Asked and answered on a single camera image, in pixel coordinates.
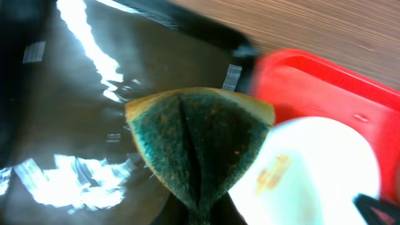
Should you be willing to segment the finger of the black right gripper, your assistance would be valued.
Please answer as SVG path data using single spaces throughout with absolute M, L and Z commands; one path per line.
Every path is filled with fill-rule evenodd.
M 399 206 L 359 194 L 353 200 L 368 225 L 399 225 Z

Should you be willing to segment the white plate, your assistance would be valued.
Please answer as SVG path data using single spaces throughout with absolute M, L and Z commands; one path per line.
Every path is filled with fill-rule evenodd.
M 364 224 L 354 200 L 380 192 L 378 160 L 361 134 L 301 117 L 271 129 L 229 195 L 248 224 Z

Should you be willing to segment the yellow green sponge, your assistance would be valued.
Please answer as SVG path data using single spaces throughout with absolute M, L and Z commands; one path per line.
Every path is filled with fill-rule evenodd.
M 271 104 L 240 92 L 188 87 L 125 106 L 136 148 L 161 183 L 209 224 L 211 209 L 256 160 L 275 122 Z

